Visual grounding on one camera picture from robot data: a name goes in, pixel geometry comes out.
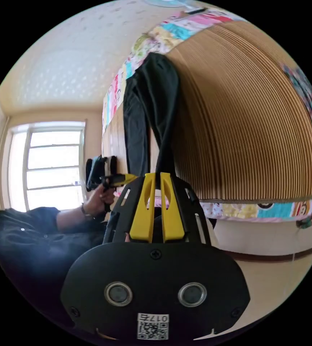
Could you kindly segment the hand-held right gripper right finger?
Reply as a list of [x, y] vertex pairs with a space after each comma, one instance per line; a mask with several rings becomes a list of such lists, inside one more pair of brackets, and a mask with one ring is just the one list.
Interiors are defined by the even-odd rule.
[[185, 231], [171, 175], [169, 173], [161, 172], [160, 183], [163, 241], [168, 243], [171, 241], [182, 240], [185, 236]]

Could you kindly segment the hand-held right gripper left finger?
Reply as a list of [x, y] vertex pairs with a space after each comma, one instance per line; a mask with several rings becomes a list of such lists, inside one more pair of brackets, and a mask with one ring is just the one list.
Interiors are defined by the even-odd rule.
[[150, 243], [153, 237], [155, 209], [156, 174], [148, 173], [144, 177], [133, 223], [129, 232], [130, 239]]

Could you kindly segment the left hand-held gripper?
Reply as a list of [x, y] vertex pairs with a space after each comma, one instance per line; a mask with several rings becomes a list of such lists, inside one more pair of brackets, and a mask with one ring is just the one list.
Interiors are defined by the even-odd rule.
[[[100, 184], [104, 185], [104, 177], [111, 175], [111, 166], [116, 166], [115, 157], [102, 157], [96, 156], [92, 159], [88, 159], [86, 162], [86, 192], [88, 193], [87, 200], [93, 193], [94, 189]], [[131, 181], [138, 178], [133, 174], [115, 174], [112, 179], [108, 180], [109, 187], [122, 187], [129, 184]], [[110, 206], [106, 206], [106, 211], [110, 211]]]

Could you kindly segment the person's left hand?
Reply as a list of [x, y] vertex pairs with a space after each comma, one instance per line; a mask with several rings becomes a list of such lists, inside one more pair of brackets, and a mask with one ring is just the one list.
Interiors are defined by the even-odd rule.
[[94, 189], [89, 199], [83, 203], [83, 213], [90, 217], [97, 217], [102, 213], [107, 213], [106, 206], [110, 206], [114, 202], [114, 188], [105, 188], [100, 184]]

